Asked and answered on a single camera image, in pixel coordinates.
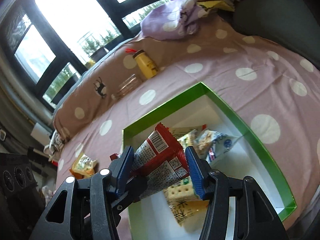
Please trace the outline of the black window frame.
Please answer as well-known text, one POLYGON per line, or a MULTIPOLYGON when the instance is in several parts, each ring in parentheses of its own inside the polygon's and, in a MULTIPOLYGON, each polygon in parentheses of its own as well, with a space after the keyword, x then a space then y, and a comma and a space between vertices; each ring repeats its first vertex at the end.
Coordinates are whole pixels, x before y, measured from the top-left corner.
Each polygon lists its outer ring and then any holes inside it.
POLYGON ((146 15, 168 0, 1 0, 1 48, 49 111, 146 15))

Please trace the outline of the green yellow biscuit packet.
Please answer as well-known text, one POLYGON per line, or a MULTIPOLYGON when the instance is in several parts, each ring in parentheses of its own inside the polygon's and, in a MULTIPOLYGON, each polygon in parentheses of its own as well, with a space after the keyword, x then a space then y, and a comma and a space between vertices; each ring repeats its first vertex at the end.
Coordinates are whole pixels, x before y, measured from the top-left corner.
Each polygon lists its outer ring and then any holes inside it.
POLYGON ((177 139, 185 150, 188 146, 193 146, 197 150, 197 137, 207 128, 207 125, 191 126, 191 127, 172 127, 169 128, 170 133, 177 139))

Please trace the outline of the green white cardboard box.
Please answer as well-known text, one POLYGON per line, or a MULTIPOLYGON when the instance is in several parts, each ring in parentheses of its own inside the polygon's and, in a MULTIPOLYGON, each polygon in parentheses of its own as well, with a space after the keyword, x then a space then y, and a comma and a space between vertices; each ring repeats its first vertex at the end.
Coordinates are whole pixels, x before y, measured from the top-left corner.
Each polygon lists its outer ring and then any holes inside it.
POLYGON ((155 126, 207 125, 223 135, 223 153, 200 162, 194 152, 193 184, 209 202, 196 231, 180 229, 159 193, 129 208, 134 239, 287 239, 283 225, 296 209, 291 189, 263 143, 204 83, 140 118, 123 131, 124 145, 140 146, 155 126))

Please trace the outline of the yellow rice cracker packet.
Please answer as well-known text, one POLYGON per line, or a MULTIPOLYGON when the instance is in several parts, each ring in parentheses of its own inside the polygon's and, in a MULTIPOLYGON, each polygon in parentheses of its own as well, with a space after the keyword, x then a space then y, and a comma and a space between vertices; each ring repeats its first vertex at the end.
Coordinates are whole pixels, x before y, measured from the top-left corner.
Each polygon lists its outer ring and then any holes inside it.
POLYGON ((208 200, 202 200, 196 193, 190 177, 163 190, 167 204, 179 226, 189 227, 206 215, 208 200))

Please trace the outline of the red milk tea snack packet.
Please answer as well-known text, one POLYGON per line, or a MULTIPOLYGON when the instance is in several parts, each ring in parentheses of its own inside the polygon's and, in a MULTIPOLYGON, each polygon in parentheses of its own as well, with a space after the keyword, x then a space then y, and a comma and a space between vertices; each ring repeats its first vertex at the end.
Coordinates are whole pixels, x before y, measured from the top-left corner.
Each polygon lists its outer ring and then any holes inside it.
POLYGON ((139 199, 156 194, 189 176, 189 168, 183 147, 162 124, 137 148, 125 147, 121 154, 110 156, 112 172, 110 189, 117 197, 125 193, 129 179, 142 176, 146 189, 139 199))

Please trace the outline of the clear plastic bottle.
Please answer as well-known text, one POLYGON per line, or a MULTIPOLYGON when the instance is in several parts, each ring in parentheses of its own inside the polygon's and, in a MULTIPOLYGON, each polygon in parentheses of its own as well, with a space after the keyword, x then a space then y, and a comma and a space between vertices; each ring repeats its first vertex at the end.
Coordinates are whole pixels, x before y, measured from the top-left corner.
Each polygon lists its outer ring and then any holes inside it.
POLYGON ((125 97, 127 94, 130 94, 132 91, 138 88, 141 84, 142 84, 141 78, 133 74, 119 85, 119 90, 116 93, 112 94, 111 98, 114 101, 118 101, 121 98, 125 97))

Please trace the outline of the striped cloth pile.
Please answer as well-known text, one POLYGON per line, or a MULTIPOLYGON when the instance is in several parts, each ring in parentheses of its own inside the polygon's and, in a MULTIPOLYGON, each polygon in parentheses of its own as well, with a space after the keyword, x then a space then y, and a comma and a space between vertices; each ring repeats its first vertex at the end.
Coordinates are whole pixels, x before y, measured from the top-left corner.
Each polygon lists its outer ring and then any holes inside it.
POLYGON ((49 144, 44 147, 43 152, 48 156, 49 161, 58 162, 60 160, 64 145, 65 141, 61 138, 57 131, 54 131, 49 144))

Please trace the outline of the blue white peanut snack bag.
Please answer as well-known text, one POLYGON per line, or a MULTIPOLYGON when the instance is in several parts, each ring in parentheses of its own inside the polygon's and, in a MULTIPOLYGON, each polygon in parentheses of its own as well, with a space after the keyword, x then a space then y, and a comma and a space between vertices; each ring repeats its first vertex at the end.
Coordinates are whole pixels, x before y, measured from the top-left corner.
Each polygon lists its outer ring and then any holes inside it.
POLYGON ((222 159, 242 138, 206 129, 197 137, 197 153, 209 164, 222 159))

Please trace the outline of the pale yellow chips packet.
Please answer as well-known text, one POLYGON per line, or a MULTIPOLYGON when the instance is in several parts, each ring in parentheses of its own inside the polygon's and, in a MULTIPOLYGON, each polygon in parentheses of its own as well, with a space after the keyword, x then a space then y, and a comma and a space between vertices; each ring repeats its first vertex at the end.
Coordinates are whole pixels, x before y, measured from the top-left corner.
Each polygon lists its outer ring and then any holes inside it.
POLYGON ((93 160, 84 153, 80 153, 69 170, 77 179, 90 178, 95 174, 97 160, 93 160))

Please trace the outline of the dark grey sofa cushion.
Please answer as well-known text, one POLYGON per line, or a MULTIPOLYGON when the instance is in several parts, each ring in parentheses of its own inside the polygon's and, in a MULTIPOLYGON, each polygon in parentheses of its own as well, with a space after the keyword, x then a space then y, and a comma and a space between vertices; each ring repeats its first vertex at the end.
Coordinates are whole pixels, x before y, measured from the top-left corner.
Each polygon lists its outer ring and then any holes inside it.
POLYGON ((241 0, 235 12, 219 15, 237 32, 276 42, 319 68, 319 16, 303 0, 241 0))

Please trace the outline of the yellow bear bottle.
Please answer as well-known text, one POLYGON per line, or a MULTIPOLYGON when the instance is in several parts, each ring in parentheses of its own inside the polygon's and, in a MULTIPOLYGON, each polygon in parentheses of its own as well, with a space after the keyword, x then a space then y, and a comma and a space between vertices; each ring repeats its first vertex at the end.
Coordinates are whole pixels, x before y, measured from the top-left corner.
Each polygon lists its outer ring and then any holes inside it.
POLYGON ((127 48, 125 52, 133 54, 133 59, 146 79, 151 79, 159 73, 159 68, 144 50, 127 48))

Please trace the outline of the pink polka dot bedsheet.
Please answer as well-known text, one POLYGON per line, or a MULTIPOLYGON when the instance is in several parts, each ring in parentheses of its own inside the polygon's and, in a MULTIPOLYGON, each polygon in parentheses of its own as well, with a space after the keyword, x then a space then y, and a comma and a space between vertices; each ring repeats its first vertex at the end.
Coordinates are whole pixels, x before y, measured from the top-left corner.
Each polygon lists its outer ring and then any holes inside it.
POLYGON ((181 40, 138 35, 85 73, 54 117, 67 141, 57 185, 80 153, 107 166, 125 127, 198 82, 248 124, 276 161, 297 204, 284 225, 294 226, 318 196, 319 71, 272 41, 237 33, 217 15, 202 18, 199 31, 181 40), (146 79, 127 48, 144 50, 159 73, 146 79), (142 84, 114 101, 111 95, 133 74, 142 84))

